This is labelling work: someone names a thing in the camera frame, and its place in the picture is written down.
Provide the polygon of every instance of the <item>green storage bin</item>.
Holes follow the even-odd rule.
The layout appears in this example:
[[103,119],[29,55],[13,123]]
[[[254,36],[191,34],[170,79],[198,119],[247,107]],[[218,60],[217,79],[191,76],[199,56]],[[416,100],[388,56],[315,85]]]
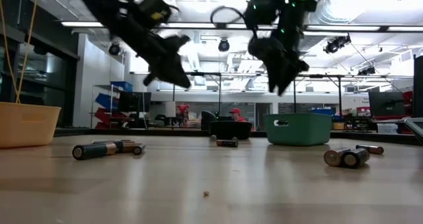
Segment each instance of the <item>green storage bin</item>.
[[332,116],[314,113],[265,114],[267,140],[274,145],[310,146],[330,139]]

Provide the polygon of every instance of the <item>scattered battery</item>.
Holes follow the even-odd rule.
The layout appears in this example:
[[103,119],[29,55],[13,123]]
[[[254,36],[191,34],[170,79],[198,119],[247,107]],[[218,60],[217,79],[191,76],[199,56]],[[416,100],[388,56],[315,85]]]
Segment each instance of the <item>scattered battery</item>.
[[72,150],[73,158],[78,161],[114,155],[118,148],[114,143],[99,143],[90,145],[77,145]]
[[238,147],[238,141],[229,141],[229,140],[217,140],[216,141],[217,146],[222,147]]
[[323,155],[323,159],[328,166],[332,167],[339,167],[342,165],[342,155],[347,152],[351,151],[349,148],[338,148],[333,149],[330,151],[326,151]]
[[134,155],[140,155],[144,152],[145,152],[145,145],[137,145],[132,150],[132,153],[134,153]]
[[376,155],[382,155],[383,152],[385,152],[383,147],[377,147],[372,145],[356,145],[356,149],[359,148],[365,149],[366,151],[369,151],[369,153]]
[[141,144],[135,144],[134,141],[115,141],[114,144],[116,145],[116,148],[118,148],[117,153],[132,153],[138,145]]
[[365,149],[355,149],[347,151],[342,155],[342,165],[346,168],[359,168],[370,159],[369,151]]
[[110,142],[120,142],[120,141],[131,141],[129,139],[94,139],[91,141],[91,144],[97,144],[97,143],[110,143]]

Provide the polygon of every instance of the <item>spotlight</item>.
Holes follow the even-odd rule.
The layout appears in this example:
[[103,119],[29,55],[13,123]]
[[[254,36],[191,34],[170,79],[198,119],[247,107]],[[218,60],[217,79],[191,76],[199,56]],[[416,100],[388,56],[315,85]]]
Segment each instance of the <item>spotlight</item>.
[[218,49],[220,52],[227,52],[229,50],[229,42],[227,39],[220,40]]
[[338,36],[334,40],[328,41],[327,46],[323,49],[327,54],[333,54],[340,48],[343,48],[346,44],[351,43],[350,35]]
[[108,53],[112,56],[118,56],[121,53],[122,49],[119,46],[119,43],[112,43],[108,49]]

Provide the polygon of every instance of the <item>monitor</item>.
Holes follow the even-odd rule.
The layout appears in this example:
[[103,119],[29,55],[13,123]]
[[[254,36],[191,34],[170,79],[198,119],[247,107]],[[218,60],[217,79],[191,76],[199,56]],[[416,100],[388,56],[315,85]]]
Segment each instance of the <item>monitor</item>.
[[121,92],[119,97],[119,111],[121,112],[149,112],[151,93]]
[[218,116],[217,121],[233,121],[231,116]]
[[370,113],[372,116],[405,115],[402,92],[369,92]]

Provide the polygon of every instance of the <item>wooden table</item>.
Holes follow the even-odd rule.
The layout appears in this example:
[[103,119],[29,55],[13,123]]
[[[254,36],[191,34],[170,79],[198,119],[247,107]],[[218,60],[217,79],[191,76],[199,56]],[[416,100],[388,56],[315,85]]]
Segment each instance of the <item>wooden table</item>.
[[[75,161],[92,139],[132,139],[142,157]],[[299,224],[423,222],[423,148],[388,143],[360,170],[327,167],[323,153],[357,141],[238,149],[205,137],[77,136],[0,150],[0,223]],[[208,191],[210,196],[203,197]]]

